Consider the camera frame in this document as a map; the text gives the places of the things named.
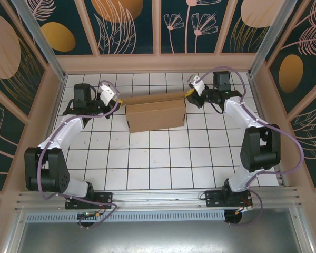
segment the white robotic arm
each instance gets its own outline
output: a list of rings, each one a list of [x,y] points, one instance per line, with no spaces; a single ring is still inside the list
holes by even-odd
[[[91,99],[91,86],[89,84],[77,84],[74,86],[74,99],[68,104],[63,113],[61,124],[52,132],[52,134],[42,142],[37,148],[28,148],[25,152],[25,171],[26,186],[28,190],[37,190],[36,164],[38,157],[47,144],[46,155],[43,164],[48,161],[49,168],[41,170],[42,189],[48,192],[63,193],[68,196],[86,198],[92,195],[93,187],[91,184],[70,178],[63,151],[84,129],[90,119],[84,116],[96,116],[109,112],[115,105],[112,98],[115,92],[107,85],[100,86],[101,93],[96,94],[95,99]]]
[[[231,91],[229,78],[228,71],[213,72],[214,88],[210,89],[198,76],[192,75],[189,84],[194,91],[186,98],[198,108],[205,102],[211,103],[213,107],[213,104],[219,105],[222,113],[226,112],[231,116],[244,135],[240,153],[241,165],[224,183],[222,191],[218,194],[218,202],[213,201],[220,205],[239,206],[241,198],[248,193],[247,184],[251,178],[260,171],[269,170],[279,164],[280,134],[265,127],[268,123],[258,118],[248,106],[242,106],[242,95],[238,91]]]

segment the enclosure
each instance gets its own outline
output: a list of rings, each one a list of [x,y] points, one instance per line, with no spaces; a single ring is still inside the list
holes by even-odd
[[[89,210],[27,191],[25,151],[60,126],[75,84],[101,92],[106,80],[127,101],[187,93],[192,75],[218,66],[235,69],[231,89],[245,87],[244,104],[304,151],[283,174],[300,150],[281,135],[279,173],[251,183],[263,206],[252,194],[241,223],[264,212],[244,232],[201,198],[237,171],[244,131],[187,99],[183,126],[130,133],[121,106],[63,150],[70,178],[118,206],[93,231],[77,225]],[[213,86],[212,71],[203,81]],[[316,252],[316,0],[0,0],[0,252],[155,249]]]

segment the wall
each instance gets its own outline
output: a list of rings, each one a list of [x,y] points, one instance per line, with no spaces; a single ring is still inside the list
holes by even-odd
[[[255,79],[267,120],[304,149],[304,165],[286,179],[298,188],[316,239],[316,0],[298,1],[286,27]],[[282,138],[283,169],[299,157],[295,144]]]
[[[27,1],[67,73],[247,70],[283,0]]]
[[[18,193],[26,189],[24,152],[44,138],[59,83],[14,11],[0,0],[0,245]]]

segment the floor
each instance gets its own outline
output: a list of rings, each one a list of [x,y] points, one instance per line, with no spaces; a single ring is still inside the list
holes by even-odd
[[[89,83],[98,88],[101,80],[108,80],[116,84],[121,98],[126,98],[187,91],[192,74],[204,73],[69,75],[54,127],[73,98],[75,84]],[[241,74],[248,83],[246,73]],[[211,75],[204,81],[213,84]],[[234,89],[243,91],[234,73],[231,83]],[[257,112],[249,85],[245,102]],[[208,105],[198,109],[187,102],[186,111],[184,127],[131,134],[124,108],[109,120],[90,120],[64,152],[71,177],[91,182],[95,190],[222,187],[240,165],[243,132],[229,115],[218,114]],[[278,185],[275,175],[261,175],[251,184]]]

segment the cardboard box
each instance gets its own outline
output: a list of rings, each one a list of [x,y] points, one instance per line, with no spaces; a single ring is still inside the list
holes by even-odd
[[[177,128],[185,124],[185,92],[123,99],[130,133]]]

